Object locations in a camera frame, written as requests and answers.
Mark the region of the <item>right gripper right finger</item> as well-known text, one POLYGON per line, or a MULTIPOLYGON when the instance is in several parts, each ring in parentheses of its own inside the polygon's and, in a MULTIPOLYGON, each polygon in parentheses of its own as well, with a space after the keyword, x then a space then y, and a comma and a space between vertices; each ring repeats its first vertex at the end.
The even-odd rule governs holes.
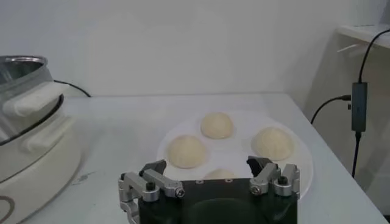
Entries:
POLYGON ((283 170, 268 158, 248 156, 253 178, 249 190, 253 195, 267 194, 270 190, 280 197, 300 196, 300 170, 294 164, 287 164, 283 170))

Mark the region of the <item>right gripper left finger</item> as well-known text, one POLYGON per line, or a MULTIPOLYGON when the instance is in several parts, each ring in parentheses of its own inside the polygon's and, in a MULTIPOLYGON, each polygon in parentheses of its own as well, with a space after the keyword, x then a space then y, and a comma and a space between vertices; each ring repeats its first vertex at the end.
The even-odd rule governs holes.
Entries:
POLYGON ((182 199, 185 190, 182 182, 163 175, 167 163, 161 159, 146 164, 138 173, 122 173, 118 179, 119 206, 126 213, 129 223, 140 223, 135 199, 156 202, 161 195, 182 199))

